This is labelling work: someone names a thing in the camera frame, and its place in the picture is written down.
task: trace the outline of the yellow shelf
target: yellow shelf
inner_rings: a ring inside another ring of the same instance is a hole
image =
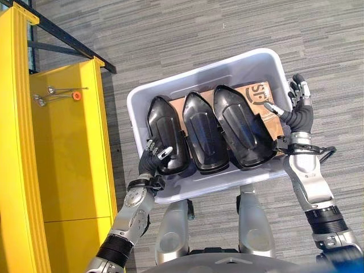
[[[82,272],[116,215],[104,64],[29,75],[27,22],[16,3],[0,13],[0,272]],[[40,107],[49,85],[88,89]]]

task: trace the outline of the robot forearm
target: robot forearm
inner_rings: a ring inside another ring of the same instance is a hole
[[[130,182],[123,207],[86,273],[124,272],[133,247],[148,229],[148,215],[154,205],[155,193],[164,188],[160,176],[154,177],[157,166],[172,150],[172,147],[167,147],[158,153],[155,143],[148,141],[139,162],[139,177]]]
[[[292,133],[291,143],[311,145],[311,135],[303,132]],[[295,151],[305,153],[303,149]],[[289,155],[285,158],[283,166],[292,180],[293,190],[311,225],[315,244],[323,251],[319,257],[331,262],[335,262],[336,257],[359,258],[362,250],[337,208],[329,185],[321,174],[317,155]]]
[[[128,191],[122,209],[117,214],[96,257],[86,273],[123,273],[129,255],[148,225],[148,214],[154,205],[154,195],[146,187]]]

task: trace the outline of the black car part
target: black car part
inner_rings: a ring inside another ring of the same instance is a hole
[[[273,139],[260,115],[254,115],[236,90],[217,86],[213,110],[240,168],[256,167],[276,155]]]
[[[211,106],[196,92],[187,95],[183,107],[187,143],[201,174],[222,171],[229,166],[226,143]]]
[[[162,161],[159,172],[172,175],[185,170],[191,159],[176,110],[164,98],[157,96],[152,100],[147,119],[158,149],[173,148],[170,160]]]

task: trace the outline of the plastic tub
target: plastic tub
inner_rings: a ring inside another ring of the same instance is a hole
[[[127,108],[139,156],[150,137],[146,117],[155,96],[164,95],[174,100],[186,96],[191,91],[203,92],[214,89],[219,84],[233,86],[263,81],[268,81],[275,103],[282,109],[291,110],[289,86],[282,63],[277,53],[267,48],[248,51],[135,88],[127,97]],[[289,134],[289,128],[282,126],[285,134]],[[212,175],[201,175],[197,171],[188,177],[169,176],[165,177],[166,188],[158,192],[155,201],[167,204],[283,175],[285,172],[282,169],[282,159],[275,158],[249,171],[241,171],[230,164],[228,169]]]

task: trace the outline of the metal rod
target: metal rod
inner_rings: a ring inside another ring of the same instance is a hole
[[[82,54],[84,57],[87,57],[89,59],[93,59],[94,56],[98,57],[100,60],[102,60],[105,63],[105,69],[110,71],[113,74],[116,74],[116,67],[110,64],[108,61],[106,61],[103,57],[101,57],[99,54],[96,54],[94,51],[92,51],[90,48],[82,44],[80,41],[78,41],[76,38],[71,36],[69,33],[65,32],[62,28],[48,20],[46,17],[44,17],[41,13],[37,12],[32,7],[28,6],[21,0],[0,0],[0,3],[4,4],[5,6],[11,7],[13,3],[17,3],[20,6],[22,6],[24,9],[28,10],[29,12],[33,13],[35,16],[39,18],[39,24],[37,26],[41,27],[54,37],[58,38],[65,44],[69,45],[70,47],[74,48],[77,52]]]
[[[59,47],[57,45],[52,45],[52,44],[28,41],[28,47],[84,57],[84,55],[79,53],[77,50],[67,48],[67,47]]]

